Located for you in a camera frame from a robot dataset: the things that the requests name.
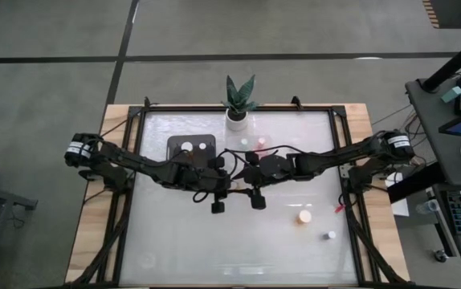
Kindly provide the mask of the grey plastic bin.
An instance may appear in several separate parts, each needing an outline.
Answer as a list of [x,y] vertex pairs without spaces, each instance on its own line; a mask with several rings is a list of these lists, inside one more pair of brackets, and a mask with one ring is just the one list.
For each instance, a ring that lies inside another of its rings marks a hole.
[[[188,153],[181,149],[184,142],[190,142],[194,149]],[[206,144],[206,149],[201,150],[198,145]],[[204,135],[179,135],[171,136],[167,140],[166,159],[187,163],[195,167],[207,167],[207,161],[216,157],[216,139],[211,134]]]

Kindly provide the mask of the green snake plant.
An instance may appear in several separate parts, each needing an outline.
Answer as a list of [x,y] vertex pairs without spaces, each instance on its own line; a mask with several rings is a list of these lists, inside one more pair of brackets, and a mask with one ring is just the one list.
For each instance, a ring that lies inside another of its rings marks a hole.
[[237,89],[233,79],[226,77],[226,100],[223,106],[229,108],[235,114],[243,114],[256,109],[259,105],[255,101],[250,101],[251,94],[255,86],[255,75],[253,75],[240,89]]

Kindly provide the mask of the white plant pot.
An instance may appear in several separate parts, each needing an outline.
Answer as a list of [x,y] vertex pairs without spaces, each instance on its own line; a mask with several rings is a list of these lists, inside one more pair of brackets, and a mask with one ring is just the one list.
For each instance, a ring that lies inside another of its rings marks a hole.
[[228,108],[225,112],[226,128],[231,131],[242,131],[248,125],[248,112],[235,113]]

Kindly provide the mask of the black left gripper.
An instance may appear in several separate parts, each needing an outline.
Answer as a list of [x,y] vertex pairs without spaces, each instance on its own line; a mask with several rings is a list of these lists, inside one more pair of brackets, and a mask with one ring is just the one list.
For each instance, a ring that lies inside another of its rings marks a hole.
[[207,161],[207,167],[196,169],[198,189],[209,193],[238,189],[239,183],[224,169],[224,165],[224,158],[216,157]]

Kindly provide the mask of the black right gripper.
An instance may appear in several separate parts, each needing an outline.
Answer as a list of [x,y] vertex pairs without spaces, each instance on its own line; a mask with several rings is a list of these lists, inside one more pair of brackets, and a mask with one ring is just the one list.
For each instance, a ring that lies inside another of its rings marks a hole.
[[255,187],[274,185],[287,180],[292,174],[290,162],[277,155],[269,155],[259,160],[255,166],[244,166],[232,179],[243,179]]

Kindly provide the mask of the black stand pole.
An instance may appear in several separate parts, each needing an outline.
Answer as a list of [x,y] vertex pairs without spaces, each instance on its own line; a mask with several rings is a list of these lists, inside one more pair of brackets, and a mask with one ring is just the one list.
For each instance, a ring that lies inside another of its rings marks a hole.
[[446,62],[430,78],[420,83],[425,92],[433,92],[445,80],[452,77],[461,68],[461,51]]

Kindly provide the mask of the clear plastic tube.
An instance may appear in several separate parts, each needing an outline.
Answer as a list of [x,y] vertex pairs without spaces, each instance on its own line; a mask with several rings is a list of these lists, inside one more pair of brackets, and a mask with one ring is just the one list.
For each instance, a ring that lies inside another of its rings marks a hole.
[[419,214],[435,214],[440,211],[439,202],[436,199],[430,199],[416,205],[416,211]]

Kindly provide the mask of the striped floor rug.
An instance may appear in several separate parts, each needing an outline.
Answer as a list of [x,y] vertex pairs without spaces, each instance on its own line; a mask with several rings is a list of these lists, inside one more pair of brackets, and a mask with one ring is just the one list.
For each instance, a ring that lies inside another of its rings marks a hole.
[[461,29],[461,0],[422,0],[435,29]]

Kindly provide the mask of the small teal box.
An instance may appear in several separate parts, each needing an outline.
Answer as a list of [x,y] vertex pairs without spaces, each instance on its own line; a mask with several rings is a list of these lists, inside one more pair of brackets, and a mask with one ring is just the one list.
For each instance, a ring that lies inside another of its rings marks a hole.
[[454,86],[453,88],[451,88],[449,91],[447,91],[441,96],[441,101],[447,104],[447,103],[450,103],[452,100],[455,100],[460,95],[461,95],[461,87]]

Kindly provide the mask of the white paper sheet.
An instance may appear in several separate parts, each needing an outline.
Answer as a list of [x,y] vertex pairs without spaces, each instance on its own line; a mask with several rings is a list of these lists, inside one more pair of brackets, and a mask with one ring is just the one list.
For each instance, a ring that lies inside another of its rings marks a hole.
[[[384,180],[384,182],[385,182],[386,187],[389,188],[390,186],[395,185],[397,182],[402,181],[402,180],[403,180],[403,175],[401,173],[395,172],[395,173],[391,173],[390,175],[388,175],[386,179]],[[399,217],[409,217],[410,216],[406,199],[402,199],[401,201],[397,201],[393,203],[391,205],[391,208],[395,216],[399,216]]]

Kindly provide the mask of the grey side table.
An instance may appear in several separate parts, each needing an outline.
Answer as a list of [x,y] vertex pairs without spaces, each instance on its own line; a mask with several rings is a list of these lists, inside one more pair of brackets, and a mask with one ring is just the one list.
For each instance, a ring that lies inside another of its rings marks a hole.
[[457,117],[453,103],[444,103],[441,99],[456,85],[456,81],[446,80],[432,92],[424,91],[421,82],[423,79],[407,82],[405,89],[436,157],[437,162],[432,166],[439,168],[447,183],[461,185],[461,136],[439,131],[442,125]]

